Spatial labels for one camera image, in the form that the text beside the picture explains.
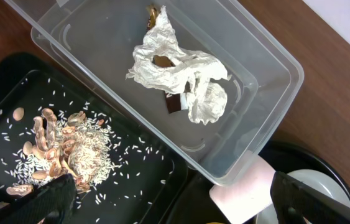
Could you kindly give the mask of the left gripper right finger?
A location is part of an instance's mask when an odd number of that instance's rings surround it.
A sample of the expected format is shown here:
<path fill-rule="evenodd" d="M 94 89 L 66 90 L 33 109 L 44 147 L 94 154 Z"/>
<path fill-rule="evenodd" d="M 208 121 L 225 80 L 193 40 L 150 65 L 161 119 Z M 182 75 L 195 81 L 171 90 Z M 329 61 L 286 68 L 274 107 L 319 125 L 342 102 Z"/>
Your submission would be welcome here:
<path fill-rule="evenodd" d="M 280 224 L 350 224 L 349 207 L 283 172 L 275 172 L 270 196 Z"/>

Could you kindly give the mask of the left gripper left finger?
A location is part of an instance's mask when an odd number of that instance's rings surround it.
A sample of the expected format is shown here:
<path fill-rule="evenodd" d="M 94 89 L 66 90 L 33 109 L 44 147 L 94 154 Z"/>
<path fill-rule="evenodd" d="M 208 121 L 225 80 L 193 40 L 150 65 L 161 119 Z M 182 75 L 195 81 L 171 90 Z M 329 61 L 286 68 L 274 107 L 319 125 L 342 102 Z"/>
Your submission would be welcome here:
<path fill-rule="evenodd" d="M 62 175 L 0 209 L 0 224 L 70 223 L 75 197 L 73 176 Z"/>

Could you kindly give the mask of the pink plastic cup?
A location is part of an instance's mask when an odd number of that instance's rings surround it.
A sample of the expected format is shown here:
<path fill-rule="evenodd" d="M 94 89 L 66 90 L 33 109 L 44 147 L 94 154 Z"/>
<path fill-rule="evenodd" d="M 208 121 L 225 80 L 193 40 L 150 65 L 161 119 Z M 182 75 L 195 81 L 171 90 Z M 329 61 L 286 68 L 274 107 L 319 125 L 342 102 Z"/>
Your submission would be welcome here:
<path fill-rule="evenodd" d="M 212 187 L 210 198 L 230 223 L 244 223 L 272 205 L 274 174 L 274 168 L 258 156 L 236 183 Z"/>

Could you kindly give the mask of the food scraps and rice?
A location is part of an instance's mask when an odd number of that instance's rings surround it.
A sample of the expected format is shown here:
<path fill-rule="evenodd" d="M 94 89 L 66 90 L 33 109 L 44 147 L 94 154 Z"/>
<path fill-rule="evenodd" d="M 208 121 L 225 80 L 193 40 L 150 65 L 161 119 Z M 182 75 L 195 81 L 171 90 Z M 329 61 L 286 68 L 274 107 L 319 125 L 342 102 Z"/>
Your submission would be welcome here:
<path fill-rule="evenodd" d="M 6 192 L 19 196 L 25 187 L 39 188 L 62 174 L 74 178 L 77 195 L 88 193 L 116 170 L 110 159 L 110 130 L 103 120 L 90 120 L 84 111 L 59 121 L 51 108 L 34 117 L 35 140 L 24 143 L 20 153 L 29 170 Z"/>

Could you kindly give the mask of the white napkin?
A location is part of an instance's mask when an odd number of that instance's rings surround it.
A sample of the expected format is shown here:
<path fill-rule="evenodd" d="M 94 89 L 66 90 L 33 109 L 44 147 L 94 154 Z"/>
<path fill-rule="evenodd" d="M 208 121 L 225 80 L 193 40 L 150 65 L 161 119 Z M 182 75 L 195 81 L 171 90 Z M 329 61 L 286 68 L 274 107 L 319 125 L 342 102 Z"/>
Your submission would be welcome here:
<path fill-rule="evenodd" d="M 228 96 L 216 81 L 229 80 L 228 71 L 211 54 L 179 47 L 165 6 L 160 7 L 155 24 L 132 56 L 134 65 L 126 78 L 145 88 L 183 94 L 192 123 L 215 123 L 224 114 Z"/>

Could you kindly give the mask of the brown snack wrapper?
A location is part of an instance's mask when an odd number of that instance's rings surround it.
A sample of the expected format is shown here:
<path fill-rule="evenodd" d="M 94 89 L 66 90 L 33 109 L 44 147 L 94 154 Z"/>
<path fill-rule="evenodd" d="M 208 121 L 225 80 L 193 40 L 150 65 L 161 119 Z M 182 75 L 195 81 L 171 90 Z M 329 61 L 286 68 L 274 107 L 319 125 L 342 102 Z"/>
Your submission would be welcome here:
<path fill-rule="evenodd" d="M 156 23 L 156 18 L 159 15 L 160 11 L 156 8 L 154 4 L 150 4 L 147 6 L 147 11 L 149 13 L 149 20 L 147 22 L 147 30 L 151 30 Z M 166 56 L 154 55 L 152 59 L 152 63 L 158 67 L 174 67 L 175 64 Z M 182 95 L 181 94 L 170 94 L 165 92 L 165 102 L 167 105 L 168 113 L 175 113 L 177 111 L 186 110 L 187 104 L 182 103 Z"/>

